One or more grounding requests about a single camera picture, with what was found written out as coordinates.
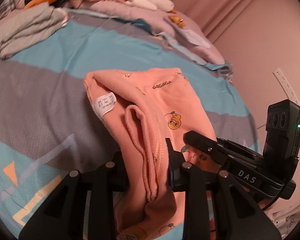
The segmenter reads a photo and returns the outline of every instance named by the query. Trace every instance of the black cable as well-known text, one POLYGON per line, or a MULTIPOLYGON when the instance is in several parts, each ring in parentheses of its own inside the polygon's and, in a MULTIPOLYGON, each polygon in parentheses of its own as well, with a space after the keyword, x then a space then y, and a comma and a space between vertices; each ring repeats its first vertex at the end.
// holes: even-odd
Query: black cable
POLYGON ((269 207, 271 207, 280 197, 281 192, 285 189, 285 187, 288 185, 287 182, 285 182, 284 186, 282 187, 282 189, 280 190, 279 194, 268 204, 266 205, 262 210, 265 211, 267 210, 269 207))

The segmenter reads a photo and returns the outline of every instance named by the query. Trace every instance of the care label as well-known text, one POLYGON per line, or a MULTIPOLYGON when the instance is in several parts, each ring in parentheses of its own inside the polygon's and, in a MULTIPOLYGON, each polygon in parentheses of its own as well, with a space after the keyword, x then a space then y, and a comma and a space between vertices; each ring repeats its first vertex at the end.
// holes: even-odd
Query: care label
POLYGON ((179 26, 177 26, 174 22, 172 22, 169 18, 165 18, 167 22, 169 22, 173 28, 181 34, 182 37, 184 37, 187 41, 189 41, 191 44, 197 45, 197 46, 204 46, 207 49, 211 48, 211 43, 198 35, 193 30, 185 30, 179 26))
POLYGON ((98 116, 98 118, 102 120, 103 116, 111 111, 116 103, 117 98, 115 97, 113 92, 110 92, 96 99, 94 103, 94 112, 98 116))

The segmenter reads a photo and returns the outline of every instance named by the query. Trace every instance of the bed sheet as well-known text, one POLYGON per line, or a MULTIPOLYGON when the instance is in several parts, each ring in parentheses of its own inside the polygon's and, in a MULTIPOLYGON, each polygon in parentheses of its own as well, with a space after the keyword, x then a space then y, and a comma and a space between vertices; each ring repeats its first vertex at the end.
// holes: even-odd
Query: bed sheet
MULTIPOLYGON (((153 67, 180 68, 217 137, 258 151, 253 117, 229 82, 228 65, 211 71, 130 23, 70 13, 47 40, 0 60, 0 217, 16 237, 70 170, 96 169, 119 149, 90 107, 85 74, 153 67)), ((182 226, 160 240, 181 239, 182 226)))

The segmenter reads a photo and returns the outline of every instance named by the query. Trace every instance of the screw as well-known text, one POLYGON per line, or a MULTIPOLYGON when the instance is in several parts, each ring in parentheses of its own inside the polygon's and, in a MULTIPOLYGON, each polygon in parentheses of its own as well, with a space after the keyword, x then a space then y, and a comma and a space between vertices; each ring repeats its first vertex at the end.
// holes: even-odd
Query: screw
POLYGON ((78 176, 78 175, 79 175, 79 172, 78 172, 77 170, 73 170, 73 171, 70 171, 69 175, 70 175, 70 177, 73 178, 73 177, 78 176))
POLYGON ((223 178, 227 178, 229 176, 229 173, 228 173, 228 171, 222 170, 222 171, 219 171, 219 175, 223 178))
POLYGON ((192 166, 192 164, 189 163, 189 162, 184 162, 184 163, 182 164, 182 167, 184 167, 185 169, 189 169, 189 168, 191 168, 191 166, 192 166))
POLYGON ((114 162, 107 162, 106 163, 106 167, 107 168, 113 168, 115 166, 115 163, 114 162))

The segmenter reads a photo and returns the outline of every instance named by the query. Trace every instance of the pink wall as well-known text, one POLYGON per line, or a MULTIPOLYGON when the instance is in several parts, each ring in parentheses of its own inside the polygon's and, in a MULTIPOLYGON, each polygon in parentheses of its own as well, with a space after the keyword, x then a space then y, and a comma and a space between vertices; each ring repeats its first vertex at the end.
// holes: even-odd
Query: pink wall
MULTIPOLYGON (((300 4, 297 0, 252 0, 214 45, 234 65, 234 85, 256 119, 265 125, 267 106, 286 99, 273 75, 280 68, 300 102, 300 4)), ((263 148, 265 128, 258 130, 263 148)), ((275 211, 300 203, 300 162, 290 200, 279 200, 275 211)))

